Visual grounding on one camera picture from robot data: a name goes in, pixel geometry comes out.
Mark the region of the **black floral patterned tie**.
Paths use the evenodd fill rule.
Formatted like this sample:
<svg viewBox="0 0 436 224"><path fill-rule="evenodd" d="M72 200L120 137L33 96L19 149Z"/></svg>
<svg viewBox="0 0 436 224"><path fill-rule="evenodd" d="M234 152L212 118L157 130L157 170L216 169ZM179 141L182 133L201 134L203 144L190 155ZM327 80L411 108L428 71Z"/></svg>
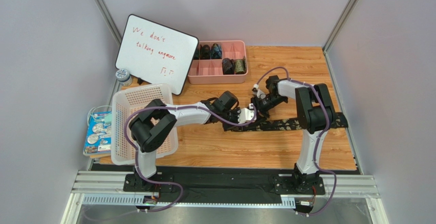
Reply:
<svg viewBox="0 0 436 224"><path fill-rule="evenodd" d="M331 128L348 128L348 121L345 115L341 112L336 112L337 118L331 124ZM302 130L297 118L279 119L267 121L266 118L261 118L255 123L247 126L232 126L223 124L224 131L244 132L244 131L293 131Z"/></svg>

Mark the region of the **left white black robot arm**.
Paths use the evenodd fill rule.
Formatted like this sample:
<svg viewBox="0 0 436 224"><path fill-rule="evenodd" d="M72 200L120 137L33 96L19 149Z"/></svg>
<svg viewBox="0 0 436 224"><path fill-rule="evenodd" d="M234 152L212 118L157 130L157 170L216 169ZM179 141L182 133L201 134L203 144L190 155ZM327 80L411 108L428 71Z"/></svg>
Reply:
<svg viewBox="0 0 436 224"><path fill-rule="evenodd" d="M147 180L157 172L157 150L174 128L216 122L245 126L254 118L251 110L247 112L246 115L245 110L238 107L237 97L229 91L218 98L190 105L172 105L161 99L152 100L143 109L132 113L123 125L124 137L135 150L136 173Z"/></svg>

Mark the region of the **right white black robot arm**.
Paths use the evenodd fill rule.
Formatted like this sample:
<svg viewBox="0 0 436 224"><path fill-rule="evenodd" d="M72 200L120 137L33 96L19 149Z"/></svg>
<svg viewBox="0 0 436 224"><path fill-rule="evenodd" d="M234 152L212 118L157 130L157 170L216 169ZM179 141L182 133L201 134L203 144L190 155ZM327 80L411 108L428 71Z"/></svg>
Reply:
<svg viewBox="0 0 436 224"><path fill-rule="evenodd" d="M336 112L326 84L311 85L294 79L270 76L266 82L269 93L265 94L256 83L253 98L259 114L268 117L269 110L292 98L296 102L297 121L302 129L300 156L295 163L291 186L297 193L311 192L321 183L319 159L323 141Z"/></svg>

